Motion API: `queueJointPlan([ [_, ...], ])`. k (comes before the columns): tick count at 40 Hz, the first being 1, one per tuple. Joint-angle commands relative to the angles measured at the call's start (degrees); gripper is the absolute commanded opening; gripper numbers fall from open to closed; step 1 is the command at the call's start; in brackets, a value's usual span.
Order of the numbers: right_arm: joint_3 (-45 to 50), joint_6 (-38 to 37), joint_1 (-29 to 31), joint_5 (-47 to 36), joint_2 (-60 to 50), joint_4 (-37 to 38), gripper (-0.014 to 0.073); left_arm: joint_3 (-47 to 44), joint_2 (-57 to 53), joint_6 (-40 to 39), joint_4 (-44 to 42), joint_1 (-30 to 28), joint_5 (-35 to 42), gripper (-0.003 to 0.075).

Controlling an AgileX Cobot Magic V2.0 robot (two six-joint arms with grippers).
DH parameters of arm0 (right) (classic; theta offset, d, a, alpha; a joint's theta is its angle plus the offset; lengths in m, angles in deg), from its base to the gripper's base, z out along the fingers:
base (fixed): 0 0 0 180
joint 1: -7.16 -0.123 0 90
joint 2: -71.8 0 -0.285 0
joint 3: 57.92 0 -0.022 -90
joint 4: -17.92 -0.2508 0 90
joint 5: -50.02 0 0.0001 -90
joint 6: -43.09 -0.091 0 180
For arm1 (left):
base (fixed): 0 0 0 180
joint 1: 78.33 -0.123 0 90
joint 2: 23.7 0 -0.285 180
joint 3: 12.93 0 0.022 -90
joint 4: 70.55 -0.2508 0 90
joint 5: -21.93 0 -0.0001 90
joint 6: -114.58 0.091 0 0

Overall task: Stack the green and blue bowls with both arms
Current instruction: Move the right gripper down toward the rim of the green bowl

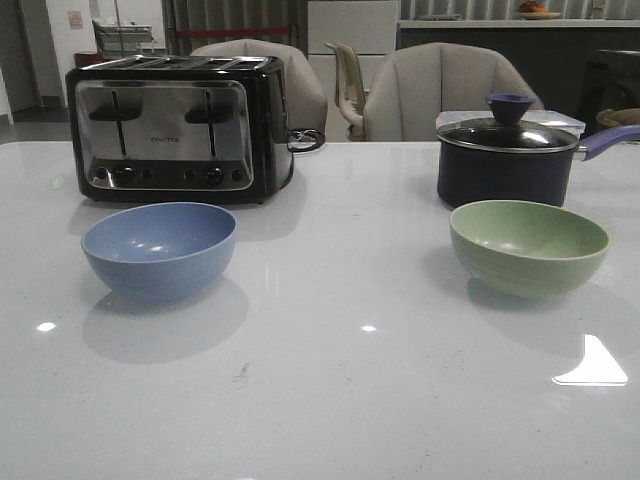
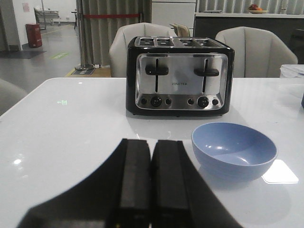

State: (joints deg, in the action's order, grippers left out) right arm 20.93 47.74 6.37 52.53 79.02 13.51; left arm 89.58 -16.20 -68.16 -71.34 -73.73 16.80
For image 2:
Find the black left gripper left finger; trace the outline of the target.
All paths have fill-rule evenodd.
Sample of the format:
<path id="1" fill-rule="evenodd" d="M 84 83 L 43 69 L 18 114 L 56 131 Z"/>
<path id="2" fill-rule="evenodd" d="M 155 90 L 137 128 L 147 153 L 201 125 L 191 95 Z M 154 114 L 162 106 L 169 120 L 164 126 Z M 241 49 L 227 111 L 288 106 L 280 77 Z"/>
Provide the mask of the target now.
<path id="1" fill-rule="evenodd" d="M 147 228 L 150 150 L 122 139 L 107 160 L 66 192 L 30 208 L 20 228 Z"/>

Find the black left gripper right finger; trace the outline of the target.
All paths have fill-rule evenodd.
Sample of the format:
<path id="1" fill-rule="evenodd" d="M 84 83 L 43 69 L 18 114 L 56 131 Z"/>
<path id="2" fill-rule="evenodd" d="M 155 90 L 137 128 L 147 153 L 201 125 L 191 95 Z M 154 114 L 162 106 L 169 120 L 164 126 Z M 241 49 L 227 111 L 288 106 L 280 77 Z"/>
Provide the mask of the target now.
<path id="1" fill-rule="evenodd" d="M 152 157 L 152 227 L 239 228 L 181 141 L 159 140 Z"/>

